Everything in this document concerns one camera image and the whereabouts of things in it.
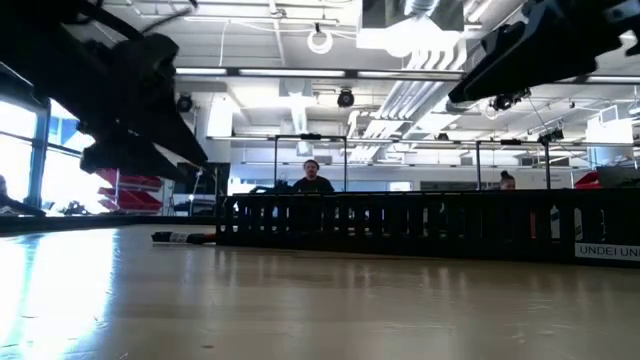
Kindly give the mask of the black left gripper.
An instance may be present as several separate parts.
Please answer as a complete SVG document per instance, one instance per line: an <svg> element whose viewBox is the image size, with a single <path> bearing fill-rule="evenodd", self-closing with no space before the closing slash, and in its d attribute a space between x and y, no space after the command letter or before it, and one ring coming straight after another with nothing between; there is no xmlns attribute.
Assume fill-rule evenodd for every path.
<svg viewBox="0 0 640 360"><path fill-rule="evenodd" d="M83 121L90 133L122 128L203 165L208 157L176 109L177 53L178 45L163 34L108 47L82 42L65 29L0 31L0 62L37 95L57 101ZM83 150L80 168L182 180L184 174L152 143L134 137L95 142Z"/></svg>

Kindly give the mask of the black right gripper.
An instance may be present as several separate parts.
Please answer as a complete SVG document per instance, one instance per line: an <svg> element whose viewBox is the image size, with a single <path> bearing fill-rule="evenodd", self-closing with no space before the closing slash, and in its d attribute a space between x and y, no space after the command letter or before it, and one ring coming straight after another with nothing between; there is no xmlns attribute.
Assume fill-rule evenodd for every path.
<svg viewBox="0 0 640 360"><path fill-rule="evenodd" d="M640 33L640 0L525 0L518 39L505 30L449 93L453 103L475 101L592 72L595 58Z"/></svg>

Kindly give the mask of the black slotted cable duct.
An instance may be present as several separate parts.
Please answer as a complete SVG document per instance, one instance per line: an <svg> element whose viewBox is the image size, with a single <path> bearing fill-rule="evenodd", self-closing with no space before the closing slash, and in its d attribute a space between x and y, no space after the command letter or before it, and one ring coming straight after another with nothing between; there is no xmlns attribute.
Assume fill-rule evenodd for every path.
<svg viewBox="0 0 640 360"><path fill-rule="evenodd" d="M640 196L228 197L230 246L640 269Z"/></svg>

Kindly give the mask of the red storage bins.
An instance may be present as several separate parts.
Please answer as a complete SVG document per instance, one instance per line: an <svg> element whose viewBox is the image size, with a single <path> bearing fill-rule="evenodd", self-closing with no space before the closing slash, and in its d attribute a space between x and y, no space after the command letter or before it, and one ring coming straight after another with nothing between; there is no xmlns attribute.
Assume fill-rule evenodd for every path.
<svg viewBox="0 0 640 360"><path fill-rule="evenodd" d="M164 181L156 176L123 175L119 170L99 170L97 175L108 187L100 187L98 202L109 212L127 214L158 214L163 201L160 192Z"/></svg>

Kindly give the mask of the black background monitor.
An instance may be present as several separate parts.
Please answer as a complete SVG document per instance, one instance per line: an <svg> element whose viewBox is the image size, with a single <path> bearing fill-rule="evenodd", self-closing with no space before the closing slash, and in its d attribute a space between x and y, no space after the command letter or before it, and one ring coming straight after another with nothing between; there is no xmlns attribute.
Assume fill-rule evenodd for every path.
<svg viewBox="0 0 640 360"><path fill-rule="evenodd" d="M231 164L208 162L203 168L189 164L185 191L194 195L226 195Z"/></svg>

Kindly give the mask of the ceiling light bar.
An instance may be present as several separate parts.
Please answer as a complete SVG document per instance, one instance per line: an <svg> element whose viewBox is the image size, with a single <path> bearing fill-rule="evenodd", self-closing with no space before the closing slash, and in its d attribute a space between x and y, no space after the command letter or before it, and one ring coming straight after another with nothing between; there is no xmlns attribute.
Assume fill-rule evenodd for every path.
<svg viewBox="0 0 640 360"><path fill-rule="evenodd" d="M202 68L202 67L179 67L176 69L177 75L184 76L226 76L227 70L225 68Z"/></svg>

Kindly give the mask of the black background stand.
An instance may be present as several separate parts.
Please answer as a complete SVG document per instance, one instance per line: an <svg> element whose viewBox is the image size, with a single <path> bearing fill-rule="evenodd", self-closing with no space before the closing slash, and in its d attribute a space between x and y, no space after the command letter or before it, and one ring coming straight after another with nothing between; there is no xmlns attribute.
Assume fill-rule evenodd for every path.
<svg viewBox="0 0 640 360"><path fill-rule="evenodd" d="M562 129L556 127L545 129L539 133L536 141L518 138L476 141L474 164L477 189L499 189L500 173L504 170L509 172L509 166L513 166L516 169L543 169L545 171L544 185L547 189L551 189L551 164L568 159L567 155L555 157L550 155L552 150L564 149L563 139ZM500 173L494 180L484 179L482 175L483 166L495 171L500 170Z"/></svg>

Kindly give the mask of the red background bin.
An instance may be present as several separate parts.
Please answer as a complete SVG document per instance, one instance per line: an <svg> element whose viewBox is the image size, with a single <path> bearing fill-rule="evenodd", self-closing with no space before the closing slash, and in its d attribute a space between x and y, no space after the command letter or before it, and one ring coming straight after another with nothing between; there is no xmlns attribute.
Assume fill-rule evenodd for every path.
<svg viewBox="0 0 640 360"><path fill-rule="evenodd" d="M601 189L599 173L597 171L587 172L574 183L574 188L580 190Z"/></svg>

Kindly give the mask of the grey background case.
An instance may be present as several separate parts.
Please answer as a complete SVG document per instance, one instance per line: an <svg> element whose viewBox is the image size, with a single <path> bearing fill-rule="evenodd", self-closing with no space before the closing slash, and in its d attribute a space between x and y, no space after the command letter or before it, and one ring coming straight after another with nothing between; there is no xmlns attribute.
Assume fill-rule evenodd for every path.
<svg viewBox="0 0 640 360"><path fill-rule="evenodd" d="M598 167L596 172L603 188L640 188L640 169L603 166Z"/></svg>

